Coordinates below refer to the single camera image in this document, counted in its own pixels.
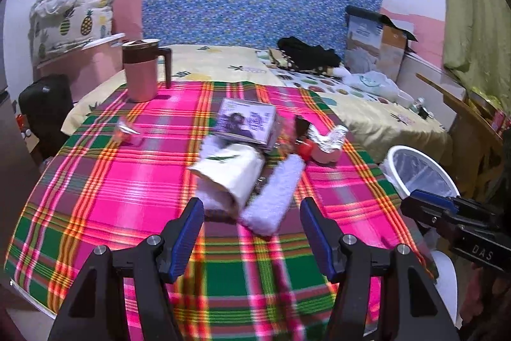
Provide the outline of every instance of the red object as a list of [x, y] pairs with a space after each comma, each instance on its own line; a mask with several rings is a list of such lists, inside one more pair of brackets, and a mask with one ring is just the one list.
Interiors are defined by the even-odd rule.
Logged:
[[495, 112], [495, 115], [493, 116], [492, 120], [492, 129], [495, 132], [498, 132], [500, 128], [502, 127], [502, 124], [504, 123], [504, 119], [506, 118], [506, 115], [502, 110], [497, 110]]
[[499, 130], [499, 133], [498, 135], [500, 137], [502, 137], [502, 133], [506, 130], [506, 129], [509, 129], [511, 127], [511, 117], [506, 117], [506, 119], [504, 119], [504, 123], [502, 123], [502, 126], [500, 127], [500, 130]]
[[23, 117], [22, 114], [16, 116], [16, 122], [18, 124], [19, 129], [23, 130], [23, 127], [25, 125], [25, 118]]
[[298, 146], [296, 147], [296, 153], [300, 155], [305, 162], [311, 159], [312, 149], [314, 148], [314, 142], [310, 139], [297, 141]]

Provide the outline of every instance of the black suitcase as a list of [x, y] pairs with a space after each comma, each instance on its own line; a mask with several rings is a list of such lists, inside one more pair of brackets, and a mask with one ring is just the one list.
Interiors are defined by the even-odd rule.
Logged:
[[52, 74], [30, 84], [19, 95], [19, 108], [27, 116], [30, 129], [39, 138], [43, 158], [55, 156], [69, 138], [60, 131], [72, 109], [69, 80], [64, 74]]

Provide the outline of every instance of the white plastic container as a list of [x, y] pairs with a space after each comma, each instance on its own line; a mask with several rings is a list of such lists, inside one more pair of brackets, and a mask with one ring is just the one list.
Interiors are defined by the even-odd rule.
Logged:
[[458, 188], [442, 167], [417, 149], [393, 146], [380, 168], [394, 185], [401, 198], [414, 190], [423, 190], [443, 197], [459, 195]]

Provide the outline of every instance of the cd case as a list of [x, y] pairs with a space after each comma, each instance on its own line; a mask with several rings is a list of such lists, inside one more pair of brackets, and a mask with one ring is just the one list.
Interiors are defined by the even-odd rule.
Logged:
[[266, 148], [274, 137], [275, 106], [225, 98], [213, 132], [228, 140], [256, 143]]

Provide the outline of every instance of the green curtain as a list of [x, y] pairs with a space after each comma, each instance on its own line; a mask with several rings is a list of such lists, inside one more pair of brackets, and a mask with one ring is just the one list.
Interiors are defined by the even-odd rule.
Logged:
[[511, 9], [505, 0], [446, 0], [444, 66], [511, 112]]

